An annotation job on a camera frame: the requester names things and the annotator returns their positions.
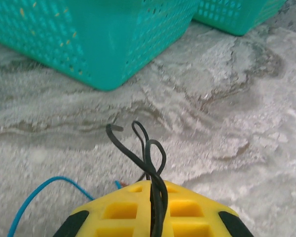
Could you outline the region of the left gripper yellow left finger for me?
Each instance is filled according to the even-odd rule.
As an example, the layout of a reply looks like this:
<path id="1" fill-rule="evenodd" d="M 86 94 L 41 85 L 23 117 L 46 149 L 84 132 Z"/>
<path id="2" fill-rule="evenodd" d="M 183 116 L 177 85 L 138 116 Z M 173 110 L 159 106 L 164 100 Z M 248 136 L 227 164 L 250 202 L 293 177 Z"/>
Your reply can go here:
<path id="1" fill-rule="evenodd" d="M 77 207 L 55 237 L 150 236 L 150 182 L 140 181 Z"/>

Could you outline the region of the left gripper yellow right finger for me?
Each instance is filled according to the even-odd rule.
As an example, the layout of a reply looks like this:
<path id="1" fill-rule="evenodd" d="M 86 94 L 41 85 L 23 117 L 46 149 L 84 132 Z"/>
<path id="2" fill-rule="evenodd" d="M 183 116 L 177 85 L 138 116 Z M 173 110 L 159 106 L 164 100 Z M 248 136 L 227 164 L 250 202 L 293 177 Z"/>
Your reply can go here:
<path id="1" fill-rule="evenodd" d="M 169 181 L 164 237 L 252 237 L 230 207 Z"/>

